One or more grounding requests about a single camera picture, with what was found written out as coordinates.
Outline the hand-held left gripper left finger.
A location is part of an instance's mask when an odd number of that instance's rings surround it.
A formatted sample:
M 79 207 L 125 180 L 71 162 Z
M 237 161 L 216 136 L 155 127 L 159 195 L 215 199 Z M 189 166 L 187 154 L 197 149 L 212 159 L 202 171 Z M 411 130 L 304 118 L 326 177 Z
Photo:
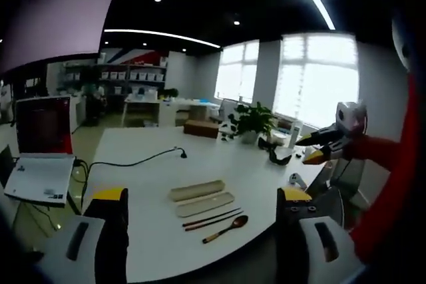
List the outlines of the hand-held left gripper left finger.
M 126 283 L 128 245 L 128 189 L 103 190 L 47 240 L 37 267 L 49 283 Z

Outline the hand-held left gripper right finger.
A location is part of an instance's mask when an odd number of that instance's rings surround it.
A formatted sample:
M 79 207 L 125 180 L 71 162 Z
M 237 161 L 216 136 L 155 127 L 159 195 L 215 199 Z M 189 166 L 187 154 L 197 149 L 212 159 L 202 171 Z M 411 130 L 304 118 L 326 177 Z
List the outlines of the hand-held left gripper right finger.
M 297 188 L 277 190 L 276 283 L 353 283 L 365 270 L 349 233 Z

